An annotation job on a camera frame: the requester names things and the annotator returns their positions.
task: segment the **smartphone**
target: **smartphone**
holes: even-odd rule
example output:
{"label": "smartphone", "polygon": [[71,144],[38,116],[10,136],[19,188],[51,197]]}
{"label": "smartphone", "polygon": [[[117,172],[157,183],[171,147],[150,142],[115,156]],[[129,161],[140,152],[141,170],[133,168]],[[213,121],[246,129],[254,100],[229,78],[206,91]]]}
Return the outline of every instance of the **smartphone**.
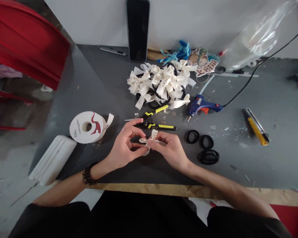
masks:
{"label": "smartphone", "polygon": [[145,62],[147,59],[148,28],[149,28],[148,0],[127,0],[127,30],[129,58],[135,62]]}

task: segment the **hand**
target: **hand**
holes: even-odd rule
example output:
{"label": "hand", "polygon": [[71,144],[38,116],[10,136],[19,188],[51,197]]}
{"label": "hand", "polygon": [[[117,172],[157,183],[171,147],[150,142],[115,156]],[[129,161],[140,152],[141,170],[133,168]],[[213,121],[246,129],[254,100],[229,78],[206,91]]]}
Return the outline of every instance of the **hand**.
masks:
{"label": "hand", "polygon": [[159,131],[156,140],[162,141],[167,145],[162,146],[153,140],[148,140],[148,145],[151,149],[161,153],[174,169],[184,172],[192,163],[185,155],[180,139],[177,135]]}
{"label": "hand", "polygon": [[130,142],[130,139],[135,136],[146,138],[146,134],[141,129],[134,127],[135,124],[140,122],[143,122],[142,118],[137,118],[126,123],[123,130],[118,134],[112,150],[103,160],[112,170],[124,167],[129,162],[142,156],[149,150],[144,144]]}

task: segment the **black and yellow scissors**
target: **black and yellow scissors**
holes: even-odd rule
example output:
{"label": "black and yellow scissors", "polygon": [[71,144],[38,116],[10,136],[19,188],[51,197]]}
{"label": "black and yellow scissors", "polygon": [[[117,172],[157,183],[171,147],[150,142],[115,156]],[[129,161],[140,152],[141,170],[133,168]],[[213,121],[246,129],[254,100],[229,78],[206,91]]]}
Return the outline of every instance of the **black and yellow scissors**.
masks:
{"label": "black and yellow scissors", "polygon": [[176,131],[175,126],[159,125],[159,124],[155,124],[153,122],[152,116],[158,112],[163,111],[164,109],[167,109],[169,106],[170,106],[170,104],[166,104],[158,109],[152,109],[148,112],[145,112],[141,117],[141,118],[143,118],[143,122],[138,123],[135,126],[142,126],[143,128],[146,128],[146,129]]}

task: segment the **table surface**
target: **table surface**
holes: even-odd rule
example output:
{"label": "table surface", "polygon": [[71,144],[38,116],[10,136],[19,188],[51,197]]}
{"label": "table surface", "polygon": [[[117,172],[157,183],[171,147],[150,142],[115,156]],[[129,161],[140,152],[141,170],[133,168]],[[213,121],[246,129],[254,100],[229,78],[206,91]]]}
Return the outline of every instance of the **table surface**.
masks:
{"label": "table surface", "polygon": [[[125,124],[124,119],[134,118],[135,113],[150,109],[148,105],[140,111],[134,107],[136,99],[129,93],[126,83],[131,70],[135,66],[140,67],[140,63],[99,48],[79,45],[71,49],[30,172],[55,136],[70,136],[69,125],[77,114],[95,111],[105,119],[109,113],[115,117],[101,144],[76,146],[58,179],[65,179],[91,162],[104,159]],[[115,49],[127,52],[127,48]],[[170,133],[179,136],[188,158],[201,167],[247,187],[298,190],[298,86],[294,81],[287,80],[288,76],[296,73],[298,60],[270,59],[257,70],[259,77],[253,78],[240,96],[223,111],[208,115],[198,113],[186,122],[187,107],[183,106],[167,110],[167,113],[160,112],[154,120],[177,126],[178,130]],[[247,80],[247,77],[216,76],[203,94],[206,100],[223,105]],[[203,85],[197,83],[198,88],[188,86],[186,92],[193,97]],[[246,107],[252,110],[270,135],[269,146],[261,146],[256,138],[250,136],[241,111]],[[214,149],[220,154],[218,163],[205,166],[198,161],[201,147],[198,143],[188,144],[184,140],[184,135],[191,129],[213,137]],[[147,136],[151,134],[150,130],[144,132]],[[103,178],[103,182],[200,185],[172,169],[156,151],[111,172]]]}

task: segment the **pen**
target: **pen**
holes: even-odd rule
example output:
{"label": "pen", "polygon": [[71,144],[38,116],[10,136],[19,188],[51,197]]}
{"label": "pen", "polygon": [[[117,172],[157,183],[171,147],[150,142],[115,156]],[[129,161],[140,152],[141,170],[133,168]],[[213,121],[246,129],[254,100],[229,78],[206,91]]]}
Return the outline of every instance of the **pen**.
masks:
{"label": "pen", "polygon": [[115,51],[115,50],[107,49],[107,48],[104,48],[104,47],[101,47],[100,49],[103,50],[103,51],[111,52],[111,53],[118,54],[118,55],[123,55],[123,56],[127,55],[126,53],[124,53],[122,51]]}

